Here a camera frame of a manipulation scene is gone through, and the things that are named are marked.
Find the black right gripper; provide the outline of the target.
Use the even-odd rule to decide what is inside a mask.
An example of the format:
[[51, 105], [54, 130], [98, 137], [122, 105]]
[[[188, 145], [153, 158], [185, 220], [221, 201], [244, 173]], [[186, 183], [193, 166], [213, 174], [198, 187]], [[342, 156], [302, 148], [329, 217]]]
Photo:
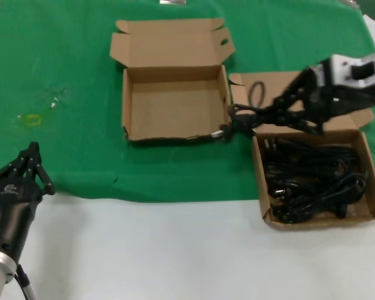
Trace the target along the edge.
[[[324, 134], [323, 123], [330, 119], [375, 106], [375, 90], [316, 91], [317, 87], [315, 67], [303, 69], [287, 88], [273, 99], [273, 104], [282, 109], [273, 112], [269, 123], [321, 135]], [[302, 102], [306, 113], [285, 110], [298, 101]]]

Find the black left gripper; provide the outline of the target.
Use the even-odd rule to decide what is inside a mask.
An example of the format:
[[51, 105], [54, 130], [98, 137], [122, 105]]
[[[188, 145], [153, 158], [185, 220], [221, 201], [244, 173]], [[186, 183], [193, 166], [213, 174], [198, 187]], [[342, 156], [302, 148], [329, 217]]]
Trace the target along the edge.
[[[31, 142], [16, 159], [0, 169], [0, 252], [13, 260], [21, 257], [42, 195], [56, 193], [42, 161], [38, 142]], [[36, 176], [42, 188], [29, 180], [35, 180]]]

